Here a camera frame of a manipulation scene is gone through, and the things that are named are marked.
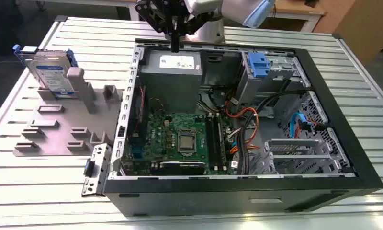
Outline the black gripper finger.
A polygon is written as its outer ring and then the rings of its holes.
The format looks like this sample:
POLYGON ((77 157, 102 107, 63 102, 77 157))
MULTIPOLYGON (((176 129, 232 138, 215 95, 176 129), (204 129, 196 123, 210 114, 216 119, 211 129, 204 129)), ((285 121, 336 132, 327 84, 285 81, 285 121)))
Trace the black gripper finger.
POLYGON ((175 24, 175 52, 179 51, 179 38, 184 35, 192 35, 195 31, 203 26, 203 24, 211 20, 214 16, 214 11, 198 14, 191 19, 186 20, 190 16, 188 13, 180 12, 176 15, 175 24))
POLYGON ((158 32, 166 35, 166 39, 170 40, 170 50, 175 52, 175 30, 172 21, 168 21, 163 24, 159 24, 150 15, 151 10, 148 8, 147 0, 136 0, 134 9, 139 14, 140 18, 148 23, 151 28, 158 32))

